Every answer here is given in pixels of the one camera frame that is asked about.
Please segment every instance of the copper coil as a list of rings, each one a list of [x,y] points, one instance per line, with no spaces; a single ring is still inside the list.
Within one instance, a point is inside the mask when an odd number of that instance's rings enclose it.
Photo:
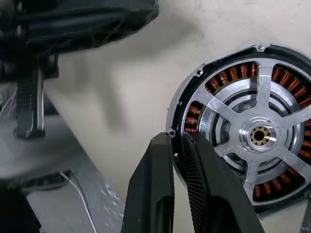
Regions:
[[[311,141],[303,141],[303,146],[311,148]]]
[[[220,88],[216,77],[209,80],[208,84],[214,89],[214,91],[217,91]]]
[[[248,74],[247,64],[242,64],[241,65],[241,77],[245,78],[245,77],[247,77],[247,74]]]
[[[272,80],[274,82],[277,82],[278,81],[278,77],[280,76],[281,74],[281,68],[280,67],[275,67],[274,70],[273,70],[273,74],[272,74]]]
[[[251,77],[257,76],[257,64],[252,63],[251,64]]]
[[[189,113],[193,114],[193,115],[200,115],[201,113],[201,108],[196,107],[194,105],[191,105],[189,108]]]
[[[311,126],[311,120],[307,120],[306,123],[305,123],[305,126],[306,127],[310,127]]]
[[[196,125],[198,123],[198,119],[194,118],[194,117],[190,117],[188,116],[186,118],[186,124],[189,124],[189,125]]]
[[[311,96],[308,96],[305,99],[303,99],[302,101],[300,101],[299,107],[304,108],[304,107],[308,106],[309,104],[311,104]]]
[[[222,85],[225,85],[227,82],[229,82],[228,76],[227,76],[227,74],[226,74],[224,71],[220,72],[220,73],[218,74],[218,76],[219,76],[219,78],[220,78],[220,83],[221,83]]]
[[[213,94],[214,92],[212,91],[212,89],[210,89],[210,87],[208,86],[208,84],[205,84],[205,89],[206,91],[208,91],[209,93]]]
[[[290,72],[286,71],[285,74],[283,75],[281,81],[280,81],[280,85],[285,86],[286,83],[288,83],[288,81],[291,79],[291,74]]]
[[[306,130],[305,131],[305,136],[306,137],[311,137],[311,131],[310,130]]]
[[[185,128],[185,131],[188,133],[197,133],[196,128]]]
[[[255,193],[255,197],[256,198],[260,198],[261,197],[259,185],[255,185],[254,193]]]
[[[236,67],[230,67],[229,68],[229,74],[230,74],[232,80],[239,78],[238,77],[238,71],[237,71]]]
[[[283,180],[284,183],[287,183],[287,184],[291,182],[291,179],[285,173],[281,174],[281,179]]]
[[[287,90],[290,92],[293,92],[294,90],[296,90],[296,88],[299,87],[300,84],[301,82],[298,79],[294,79],[293,81],[289,83]]]
[[[298,176],[298,175],[299,175],[299,173],[296,172],[296,170],[293,169],[292,167],[290,167],[290,168],[288,169],[288,171],[289,171],[293,176]]]
[[[270,195],[272,192],[271,192],[271,187],[270,185],[268,184],[268,182],[264,183],[263,184],[263,187],[264,187],[264,190],[266,191],[266,194]]]
[[[303,157],[305,159],[310,159],[311,158],[311,153],[306,151],[306,150],[300,150],[299,156]]]
[[[277,180],[277,178],[273,179],[272,183],[273,183],[274,188],[276,190],[281,190],[282,189],[282,186],[281,186],[280,182]]]
[[[308,90],[306,89],[306,87],[302,87],[300,88],[299,90],[295,91],[293,93],[293,95],[295,96],[295,98],[299,98],[299,97],[302,97],[303,95],[305,95],[306,93],[308,92]]]

